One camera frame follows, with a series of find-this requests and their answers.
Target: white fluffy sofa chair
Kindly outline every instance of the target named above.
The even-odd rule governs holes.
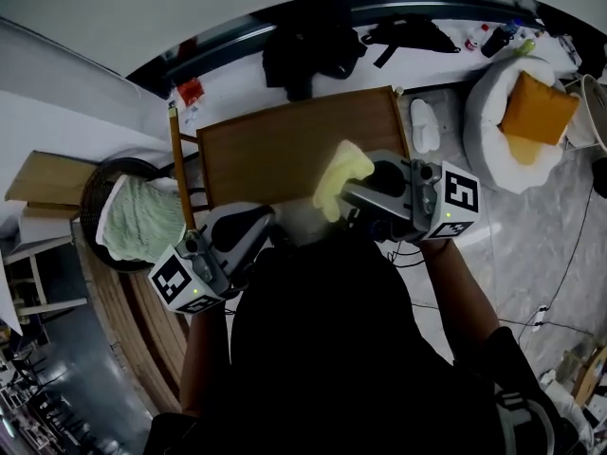
[[[506,137],[498,128],[521,71],[564,90],[550,64],[542,59],[525,56],[500,61],[472,88],[466,102],[464,126],[464,149],[474,174],[491,189],[515,193],[543,185],[562,157],[561,146],[542,145],[536,161],[522,165],[510,153]]]

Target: yellow cushion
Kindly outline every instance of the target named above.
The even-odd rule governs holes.
[[[542,144],[520,136],[506,135],[510,154],[521,165],[533,165],[540,154]]]
[[[501,129],[506,135],[557,145],[578,104],[578,98],[522,71],[510,95]]]

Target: dark bottle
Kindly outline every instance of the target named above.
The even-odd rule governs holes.
[[[512,39],[512,34],[501,27],[493,30],[491,37],[481,47],[481,52],[485,57],[493,57],[501,49],[506,47]]]

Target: black strap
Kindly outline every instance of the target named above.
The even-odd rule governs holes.
[[[393,54],[396,52],[397,49],[398,49],[398,45],[394,45],[394,44],[388,45],[388,48],[386,50],[384,50],[383,54],[381,54],[377,58],[377,60],[374,62],[374,66],[379,67],[379,69],[381,69],[383,67],[383,65],[386,64],[388,62],[388,60],[393,56]]]

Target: blue floor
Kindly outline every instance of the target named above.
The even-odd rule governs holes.
[[[37,256],[49,302],[88,296],[75,246]],[[46,326],[50,343],[32,359],[45,356],[41,381],[61,376],[47,388],[61,394],[83,419],[106,453],[143,451],[151,416],[112,354],[90,304]]]

